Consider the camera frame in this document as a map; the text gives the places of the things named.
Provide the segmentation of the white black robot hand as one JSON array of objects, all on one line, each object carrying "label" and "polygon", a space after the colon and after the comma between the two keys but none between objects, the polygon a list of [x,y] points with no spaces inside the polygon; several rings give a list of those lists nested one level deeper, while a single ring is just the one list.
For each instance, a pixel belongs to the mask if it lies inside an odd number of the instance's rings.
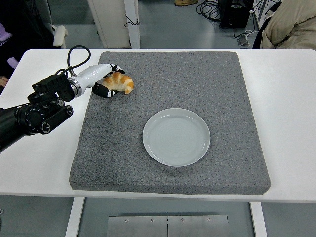
[{"label": "white black robot hand", "polygon": [[95,83],[114,72],[125,74],[125,71],[120,66],[106,63],[89,66],[79,74],[70,76],[68,81],[71,84],[75,97],[80,97],[87,88],[92,88]]}]

